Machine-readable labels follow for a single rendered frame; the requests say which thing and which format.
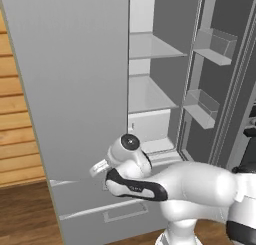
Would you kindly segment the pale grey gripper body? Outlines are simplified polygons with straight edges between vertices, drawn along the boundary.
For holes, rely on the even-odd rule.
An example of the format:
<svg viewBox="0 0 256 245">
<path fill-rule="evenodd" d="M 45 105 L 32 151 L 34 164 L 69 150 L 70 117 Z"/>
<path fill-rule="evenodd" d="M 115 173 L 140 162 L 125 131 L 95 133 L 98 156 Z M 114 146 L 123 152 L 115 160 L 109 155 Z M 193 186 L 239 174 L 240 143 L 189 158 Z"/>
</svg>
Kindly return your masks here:
<svg viewBox="0 0 256 245">
<path fill-rule="evenodd" d="M 95 165 L 93 165 L 89 172 L 92 177 L 95 177 L 99 173 L 109 170 L 110 168 L 111 164 L 109 163 L 109 161 L 107 159 L 103 159 L 96 163 Z"/>
</svg>

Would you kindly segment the white fridge crisper drawer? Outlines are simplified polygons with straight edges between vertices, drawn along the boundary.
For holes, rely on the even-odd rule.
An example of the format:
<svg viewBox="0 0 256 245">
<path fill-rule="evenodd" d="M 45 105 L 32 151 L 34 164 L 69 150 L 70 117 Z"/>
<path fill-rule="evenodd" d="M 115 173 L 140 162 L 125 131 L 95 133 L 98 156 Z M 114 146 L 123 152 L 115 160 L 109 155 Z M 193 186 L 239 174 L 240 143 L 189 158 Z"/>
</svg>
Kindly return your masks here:
<svg viewBox="0 0 256 245">
<path fill-rule="evenodd" d="M 170 109 L 134 113 L 128 115 L 128 132 L 140 142 L 163 139 L 167 136 Z"/>
</svg>

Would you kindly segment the grey closed fridge door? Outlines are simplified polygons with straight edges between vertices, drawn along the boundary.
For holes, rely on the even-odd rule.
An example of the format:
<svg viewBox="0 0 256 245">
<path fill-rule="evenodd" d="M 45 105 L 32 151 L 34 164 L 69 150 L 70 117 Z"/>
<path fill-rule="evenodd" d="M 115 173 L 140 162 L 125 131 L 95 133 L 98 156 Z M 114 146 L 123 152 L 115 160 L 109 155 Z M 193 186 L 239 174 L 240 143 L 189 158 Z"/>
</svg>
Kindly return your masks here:
<svg viewBox="0 0 256 245">
<path fill-rule="evenodd" d="M 51 180 L 88 177 L 127 125 L 129 0 L 1 0 Z"/>
</svg>

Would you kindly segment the glass fridge shelf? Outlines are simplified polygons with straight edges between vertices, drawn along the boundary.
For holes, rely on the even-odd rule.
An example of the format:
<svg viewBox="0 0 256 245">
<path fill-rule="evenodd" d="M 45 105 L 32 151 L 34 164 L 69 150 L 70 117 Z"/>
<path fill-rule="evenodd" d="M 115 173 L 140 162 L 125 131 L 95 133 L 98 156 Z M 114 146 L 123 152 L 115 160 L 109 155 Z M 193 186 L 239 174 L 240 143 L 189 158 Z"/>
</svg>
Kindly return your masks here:
<svg viewBox="0 0 256 245">
<path fill-rule="evenodd" d="M 129 113 L 173 108 L 177 108 L 177 105 L 149 76 L 136 76 L 129 79 Z"/>
<path fill-rule="evenodd" d="M 183 57 L 179 51 L 152 33 L 131 33 L 129 35 L 129 59 L 152 59 Z"/>
</svg>

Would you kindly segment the clear fridge door bin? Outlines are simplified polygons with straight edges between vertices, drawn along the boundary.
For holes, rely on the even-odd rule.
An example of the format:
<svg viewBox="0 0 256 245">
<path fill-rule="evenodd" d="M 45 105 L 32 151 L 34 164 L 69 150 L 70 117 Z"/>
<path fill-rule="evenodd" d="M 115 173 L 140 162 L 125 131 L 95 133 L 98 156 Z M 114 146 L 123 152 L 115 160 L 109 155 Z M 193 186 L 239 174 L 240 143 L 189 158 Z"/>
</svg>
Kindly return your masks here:
<svg viewBox="0 0 256 245">
<path fill-rule="evenodd" d="M 203 129 L 214 127 L 219 103 L 202 89 L 189 90 L 183 108 Z"/>
<path fill-rule="evenodd" d="M 213 28 L 200 28 L 194 43 L 194 51 L 219 66 L 230 65 L 237 37 Z"/>
</svg>

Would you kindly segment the grey open fridge door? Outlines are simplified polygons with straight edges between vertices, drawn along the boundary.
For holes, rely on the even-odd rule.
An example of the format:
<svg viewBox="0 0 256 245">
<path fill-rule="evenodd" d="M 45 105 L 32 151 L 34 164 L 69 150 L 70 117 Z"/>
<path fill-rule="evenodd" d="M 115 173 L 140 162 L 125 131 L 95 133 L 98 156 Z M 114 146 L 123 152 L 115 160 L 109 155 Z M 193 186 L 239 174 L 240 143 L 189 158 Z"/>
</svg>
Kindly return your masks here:
<svg viewBox="0 0 256 245">
<path fill-rule="evenodd" d="M 237 37 L 230 65 L 219 66 L 194 51 L 200 28 Z M 199 0 L 182 102 L 177 151 L 186 161 L 227 168 L 253 104 L 256 73 L 256 0 Z M 189 90 L 202 89 L 219 103 L 215 125 L 203 129 L 183 108 Z"/>
</svg>

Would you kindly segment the grey fridge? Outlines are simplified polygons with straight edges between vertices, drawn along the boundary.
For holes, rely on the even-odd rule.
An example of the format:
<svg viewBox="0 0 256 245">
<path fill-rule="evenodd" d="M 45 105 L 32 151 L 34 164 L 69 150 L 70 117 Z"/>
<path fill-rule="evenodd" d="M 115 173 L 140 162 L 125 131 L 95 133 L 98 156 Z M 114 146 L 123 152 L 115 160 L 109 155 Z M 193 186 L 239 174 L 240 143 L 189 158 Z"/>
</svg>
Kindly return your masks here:
<svg viewBox="0 0 256 245">
<path fill-rule="evenodd" d="M 177 108 L 170 109 L 167 136 L 141 142 L 142 150 L 154 165 L 183 160 L 177 147 L 198 8 L 199 0 L 130 0 L 130 34 L 152 33 L 186 53 L 183 57 L 129 59 L 128 98 L 129 79 L 149 76 L 177 105 Z"/>
</svg>

